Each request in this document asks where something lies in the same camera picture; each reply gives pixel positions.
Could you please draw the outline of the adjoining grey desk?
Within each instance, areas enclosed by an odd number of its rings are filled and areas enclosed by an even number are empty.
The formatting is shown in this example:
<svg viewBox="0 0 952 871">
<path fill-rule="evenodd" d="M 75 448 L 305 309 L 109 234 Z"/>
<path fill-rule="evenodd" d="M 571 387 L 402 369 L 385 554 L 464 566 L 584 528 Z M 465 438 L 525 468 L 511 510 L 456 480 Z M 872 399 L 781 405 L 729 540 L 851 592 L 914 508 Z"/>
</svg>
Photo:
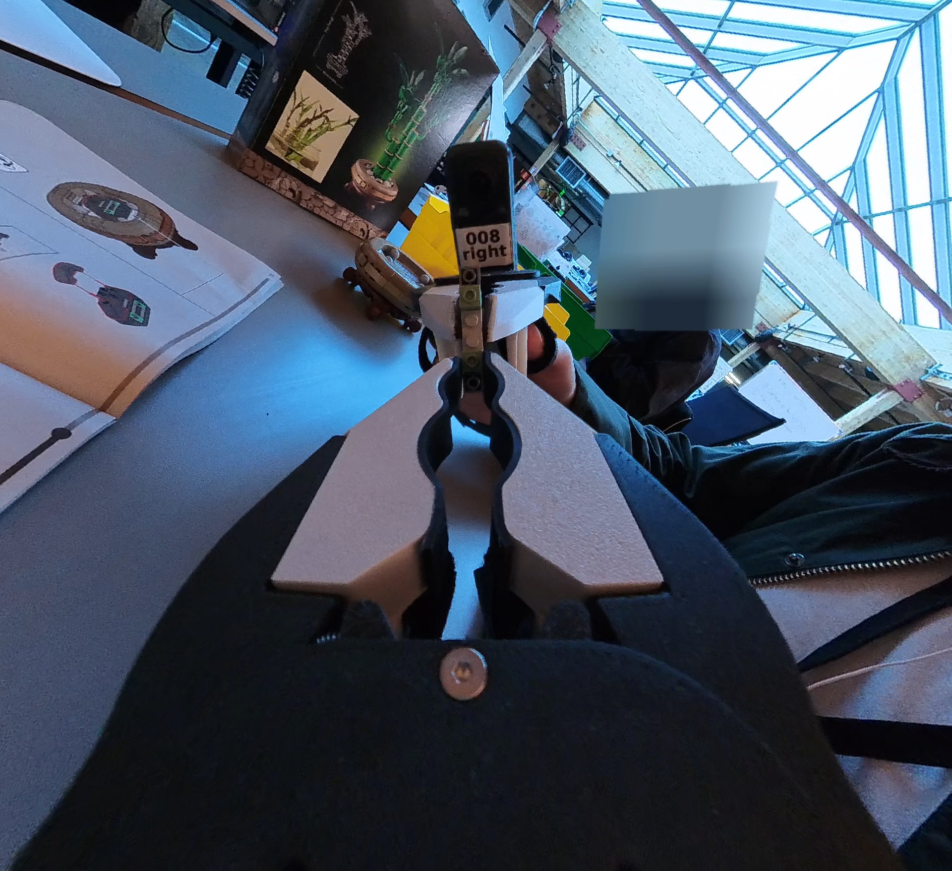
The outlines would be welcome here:
<svg viewBox="0 0 952 871">
<path fill-rule="evenodd" d="M 101 65 L 94 75 L 74 71 L 67 61 L 50 61 L 33 54 L 36 39 L 28 37 L 25 24 L 7 24 L 26 13 L 29 24 L 51 27 L 53 18 L 62 20 L 59 32 L 68 29 L 74 39 L 60 38 L 54 51 L 61 54 L 67 44 L 86 44 L 88 50 L 71 50 L 79 63 L 91 63 L 98 56 Z M 2 0 L 2 37 L 27 37 L 29 46 L 2 43 L 2 76 L 12 72 L 15 57 L 80 81 L 114 96 L 122 97 L 176 119 L 203 126 L 212 134 L 228 138 L 244 112 L 246 100 L 206 77 L 205 64 L 190 65 L 167 53 L 159 53 L 136 39 L 97 20 L 62 0 Z"/>
</svg>

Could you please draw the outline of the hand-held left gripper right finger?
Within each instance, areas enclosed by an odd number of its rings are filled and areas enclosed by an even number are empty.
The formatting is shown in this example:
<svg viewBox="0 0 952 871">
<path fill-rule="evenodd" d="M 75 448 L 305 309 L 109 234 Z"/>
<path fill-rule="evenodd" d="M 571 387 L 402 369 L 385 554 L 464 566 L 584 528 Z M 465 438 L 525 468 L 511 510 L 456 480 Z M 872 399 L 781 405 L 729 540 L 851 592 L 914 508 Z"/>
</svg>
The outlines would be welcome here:
<svg viewBox="0 0 952 871">
<path fill-rule="evenodd" d="M 663 577 L 594 431 L 502 357 L 493 412 L 490 545 L 478 571 L 484 632 L 530 637 L 556 604 L 653 595 Z"/>
</svg>

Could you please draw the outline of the yellow parts bin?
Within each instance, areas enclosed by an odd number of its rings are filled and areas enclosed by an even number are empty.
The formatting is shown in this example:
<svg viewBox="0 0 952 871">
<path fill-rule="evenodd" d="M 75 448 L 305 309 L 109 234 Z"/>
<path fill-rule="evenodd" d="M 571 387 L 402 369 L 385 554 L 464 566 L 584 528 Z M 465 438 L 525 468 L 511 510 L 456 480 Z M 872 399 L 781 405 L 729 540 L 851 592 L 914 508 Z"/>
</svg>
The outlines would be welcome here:
<svg viewBox="0 0 952 871">
<path fill-rule="evenodd" d="M 445 199 L 428 196 L 415 222 L 407 224 L 409 234 L 401 249 L 422 265 L 435 281 L 458 282 L 458 259 Z"/>
</svg>

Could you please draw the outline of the open instruction booklet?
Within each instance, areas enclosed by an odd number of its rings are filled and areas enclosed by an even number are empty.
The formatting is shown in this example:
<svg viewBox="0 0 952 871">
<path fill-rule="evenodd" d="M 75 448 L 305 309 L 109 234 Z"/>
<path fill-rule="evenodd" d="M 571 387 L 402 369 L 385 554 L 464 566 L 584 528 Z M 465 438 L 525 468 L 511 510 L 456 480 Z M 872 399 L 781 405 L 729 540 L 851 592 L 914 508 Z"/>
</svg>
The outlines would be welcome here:
<svg viewBox="0 0 952 871">
<path fill-rule="evenodd" d="M 281 279 L 24 106 L 1 150 L 7 508 Z"/>
</svg>

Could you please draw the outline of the dark grey brick plate assembly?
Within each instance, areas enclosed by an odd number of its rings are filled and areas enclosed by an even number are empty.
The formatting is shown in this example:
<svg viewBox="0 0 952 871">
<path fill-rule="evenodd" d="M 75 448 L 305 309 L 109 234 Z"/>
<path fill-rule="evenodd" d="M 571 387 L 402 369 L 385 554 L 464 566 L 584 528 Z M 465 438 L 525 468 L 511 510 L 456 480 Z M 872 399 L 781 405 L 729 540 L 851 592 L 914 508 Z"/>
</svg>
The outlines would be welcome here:
<svg viewBox="0 0 952 871">
<path fill-rule="evenodd" d="M 478 394 L 483 388 L 482 287 L 480 270 L 460 269 L 459 319 L 461 340 L 462 392 Z"/>
</svg>

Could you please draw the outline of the black chair back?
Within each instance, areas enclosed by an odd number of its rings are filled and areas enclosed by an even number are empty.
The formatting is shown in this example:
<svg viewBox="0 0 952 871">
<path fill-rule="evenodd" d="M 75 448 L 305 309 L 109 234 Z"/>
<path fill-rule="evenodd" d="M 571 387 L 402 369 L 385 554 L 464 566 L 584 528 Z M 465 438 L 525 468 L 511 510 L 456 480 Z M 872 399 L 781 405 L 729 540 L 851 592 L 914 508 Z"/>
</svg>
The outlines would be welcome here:
<svg viewBox="0 0 952 871">
<path fill-rule="evenodd" d="M 731 384 L 709 389 L 698 398 L 685 402 L 692 418 L 681 430 L 692 444 L 725 446 L 749 440 L 785 424 L 744 398 Z"/>
</svg>

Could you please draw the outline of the green parts bin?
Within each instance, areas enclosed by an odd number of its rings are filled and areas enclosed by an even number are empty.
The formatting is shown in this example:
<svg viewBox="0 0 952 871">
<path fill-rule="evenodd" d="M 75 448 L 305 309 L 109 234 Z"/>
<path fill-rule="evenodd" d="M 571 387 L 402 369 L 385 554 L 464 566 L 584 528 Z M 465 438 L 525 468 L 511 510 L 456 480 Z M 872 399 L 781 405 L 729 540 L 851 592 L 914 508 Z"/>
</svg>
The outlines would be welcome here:
<svg viewBox="0 0 952 871">
<path fill-rule="evenodd" d="M 555 282 L 549 288 L 558 295 L 557 303 L 567 313 L 564 320 L 567 335 L 561 329 L 558 329 L 557 333 L 565 339 L 575 359 L 581 360 L 597 356 L 608 344 L 611 336 L 607 331 L 596 327 L 593 315 L 584 308 L 572 285 L 565 282 L 554 270 L 539 258 L 536 258 L 524 246 L 518 247 L 518 261 L 523 269 L 536 269 L 542 277 L 553 277 L 555 279 Z"/>
</svg>

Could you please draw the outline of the tan brick-built pot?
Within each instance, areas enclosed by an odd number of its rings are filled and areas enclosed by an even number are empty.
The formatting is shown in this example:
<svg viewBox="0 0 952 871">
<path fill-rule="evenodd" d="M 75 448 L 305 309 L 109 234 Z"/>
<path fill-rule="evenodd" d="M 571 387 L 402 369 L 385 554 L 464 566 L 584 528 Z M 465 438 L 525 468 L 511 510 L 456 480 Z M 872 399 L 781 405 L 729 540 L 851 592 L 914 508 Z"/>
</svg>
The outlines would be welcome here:
<svg viewBox="0 0 952 871">
<path fill-rule="evenodd" d="M 344 270 L 342 279 L 368 298 L 366 316 L 369 319 L 391 316 L 405 330 L 419 332 L 422 328 L 419 300 L 435 284 L 429 272 L 400 248 L 379 237 L 358 246 L 354 261 L 354 266 Z"/>
</svg>

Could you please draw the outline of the black bamboo set box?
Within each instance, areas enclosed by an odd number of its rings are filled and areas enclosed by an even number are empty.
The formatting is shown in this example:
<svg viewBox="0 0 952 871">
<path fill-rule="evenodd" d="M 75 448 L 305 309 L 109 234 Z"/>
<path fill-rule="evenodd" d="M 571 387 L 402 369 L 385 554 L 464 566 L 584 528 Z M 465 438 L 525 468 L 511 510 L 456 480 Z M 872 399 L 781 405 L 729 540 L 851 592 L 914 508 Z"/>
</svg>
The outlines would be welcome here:
<svg viewBox="0 0 952 871">
<path fill-rule="evenodd" d="M 304 209 L 382 236 L 497 75 L 453 0 L 295 0 L 229 151 Z"/>
</svg>

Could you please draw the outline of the person's right hand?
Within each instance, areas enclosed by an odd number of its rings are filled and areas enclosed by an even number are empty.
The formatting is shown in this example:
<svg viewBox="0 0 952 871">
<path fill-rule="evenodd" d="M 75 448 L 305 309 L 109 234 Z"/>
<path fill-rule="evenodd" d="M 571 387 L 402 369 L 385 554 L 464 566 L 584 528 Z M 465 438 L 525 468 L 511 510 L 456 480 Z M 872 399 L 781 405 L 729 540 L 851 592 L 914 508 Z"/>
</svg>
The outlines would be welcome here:
<svg viewBox="0 0 952 871">
<path fill-rule="evenodd" d="M 576 395 L 577 368 L 572 353 L 565 341 L 557 339 L 554 361 L 541 371 L 530 374 L 529 379 L 541 389 L 569 408 Z"/>
</svg>

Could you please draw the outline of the whiteboard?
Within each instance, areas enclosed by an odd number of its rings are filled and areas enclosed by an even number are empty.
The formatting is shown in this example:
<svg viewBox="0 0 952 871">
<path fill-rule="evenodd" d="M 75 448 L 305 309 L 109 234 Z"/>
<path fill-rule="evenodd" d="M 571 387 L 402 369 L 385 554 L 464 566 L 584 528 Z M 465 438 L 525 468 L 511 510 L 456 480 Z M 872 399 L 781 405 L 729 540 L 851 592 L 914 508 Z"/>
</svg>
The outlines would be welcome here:
<svg viewBox="0 0 952 871">
<path fill-rule="evenodd" d="M 750 438 L 751 444 L 827 441 L 841 435 L 839 425 L 776 362 L 744 381 L 739 392 L 769 414 L 784 419 L 783 425 Z"/>
</svg>

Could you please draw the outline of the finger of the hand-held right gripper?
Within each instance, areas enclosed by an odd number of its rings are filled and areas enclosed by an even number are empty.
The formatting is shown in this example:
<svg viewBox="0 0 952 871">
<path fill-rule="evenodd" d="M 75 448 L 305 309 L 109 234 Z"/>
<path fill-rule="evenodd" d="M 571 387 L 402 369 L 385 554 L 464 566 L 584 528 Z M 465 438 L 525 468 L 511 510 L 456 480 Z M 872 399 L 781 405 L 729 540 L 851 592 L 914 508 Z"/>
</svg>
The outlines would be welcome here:
<svg viewBox="0 0 952 871">
<path fill-rule="evenodd" d="M 484 297 L 484 340 L 517 334 L 543 315 L 545 293 L 537 284 L 501 284 Z"/>
<path fill-rule="evenodd" d="M 459 285 L 435 285 L 419 300 L 422 324 L 434 336 L 437 362 L 462 352 L 459 290 Z"/>
</svg>

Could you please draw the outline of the white patterned sheet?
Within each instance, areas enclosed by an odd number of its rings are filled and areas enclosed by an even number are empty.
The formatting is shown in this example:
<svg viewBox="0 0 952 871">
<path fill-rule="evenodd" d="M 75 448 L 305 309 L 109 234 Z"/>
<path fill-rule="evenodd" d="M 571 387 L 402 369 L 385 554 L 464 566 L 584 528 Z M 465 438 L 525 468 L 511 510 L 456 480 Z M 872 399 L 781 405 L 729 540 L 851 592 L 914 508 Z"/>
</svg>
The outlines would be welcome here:
<svg viewBox="0 0 952 871">
<path fill-rule="evenodd" d="M 519 247 L 534 257 L 545 260 L 565 241 L 569 225 L 541 199 L 534 185 L 515 193 L 513 208 Z"/>
</svg>

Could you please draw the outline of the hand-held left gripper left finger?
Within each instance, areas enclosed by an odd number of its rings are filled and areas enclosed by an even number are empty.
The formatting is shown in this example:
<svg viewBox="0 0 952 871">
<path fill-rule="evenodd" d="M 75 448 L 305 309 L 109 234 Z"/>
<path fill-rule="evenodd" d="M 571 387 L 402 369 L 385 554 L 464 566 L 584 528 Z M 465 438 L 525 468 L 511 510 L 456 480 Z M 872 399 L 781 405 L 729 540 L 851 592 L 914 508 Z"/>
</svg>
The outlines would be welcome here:
<svg viewBox="0 0 952 871">
<path fill-rule="evenodd" d="M 279 589 L 379 604 L 395 632 L 440 639 L 455 587 L 437 470 L 461 395 L 443 360 L 351 429 L 272 574 Z"/>
</svg>

